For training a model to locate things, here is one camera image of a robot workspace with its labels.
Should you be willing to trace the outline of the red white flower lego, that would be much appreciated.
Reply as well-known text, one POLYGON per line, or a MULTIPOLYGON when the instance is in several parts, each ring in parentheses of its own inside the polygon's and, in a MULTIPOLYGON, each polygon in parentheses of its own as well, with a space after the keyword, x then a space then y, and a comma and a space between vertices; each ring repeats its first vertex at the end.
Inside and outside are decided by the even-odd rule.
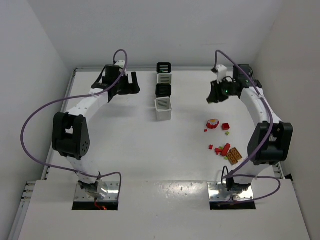
POLYGON ((219 126, 220 122, 218 119, 210 119, 206 123, 208 129, 216 129, 219 126))

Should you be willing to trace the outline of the long red lego brick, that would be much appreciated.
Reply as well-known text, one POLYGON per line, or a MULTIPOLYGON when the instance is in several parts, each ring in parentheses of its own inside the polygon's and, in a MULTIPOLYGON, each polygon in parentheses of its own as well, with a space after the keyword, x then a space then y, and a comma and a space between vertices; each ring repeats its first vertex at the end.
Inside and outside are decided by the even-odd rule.
POLYGON ((222 149, 220 155, 225 157, 228 153, 228 151, 230 150, 231 145, 229 143, 227 143, 224 148, 222 149))

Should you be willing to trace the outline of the orange lego plate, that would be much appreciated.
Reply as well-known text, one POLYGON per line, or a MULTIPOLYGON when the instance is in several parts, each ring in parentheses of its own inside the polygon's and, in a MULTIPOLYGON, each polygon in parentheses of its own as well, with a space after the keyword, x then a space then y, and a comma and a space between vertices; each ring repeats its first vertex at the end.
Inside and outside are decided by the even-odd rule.
POLYGON ((233 166, 237 164, 243 157, 237 148, 231 148, 226 155, 229 163, 233 166))

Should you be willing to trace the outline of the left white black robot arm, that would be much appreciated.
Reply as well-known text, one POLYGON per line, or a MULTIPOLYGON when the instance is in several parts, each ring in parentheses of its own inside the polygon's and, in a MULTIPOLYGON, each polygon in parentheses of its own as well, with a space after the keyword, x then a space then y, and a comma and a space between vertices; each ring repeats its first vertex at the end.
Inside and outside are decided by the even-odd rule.
POLYGON ((82 190, 97 197, 104 183, 93 161, 86 155, 90 148, 88 123, 91 118, 117 95, 140 92, 136 73, 128 74, 125 60, 106 65, 93 83, 87 97, 66 112, 53 118, 52 148, 71 164, 82 190))

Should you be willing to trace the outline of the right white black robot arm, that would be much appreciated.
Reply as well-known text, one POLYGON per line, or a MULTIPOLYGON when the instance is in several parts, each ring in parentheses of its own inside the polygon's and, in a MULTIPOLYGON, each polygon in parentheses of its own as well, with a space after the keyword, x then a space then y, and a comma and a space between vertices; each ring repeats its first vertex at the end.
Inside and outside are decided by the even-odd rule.
POLYGON ((255 126, 247 145, 247 159, 223 179, 228 191, 243 191, 268 166, 287 159, 294 128, 274 113, 264 96, 262 84, 253 78, 248 64, 233 66, 232 77, 227 75, 227 68, 221 64, 213 67, 212 72, 216 74, 216 80, 210 83, 207 102, 218 104, 229 97, 238 97, 255 126))

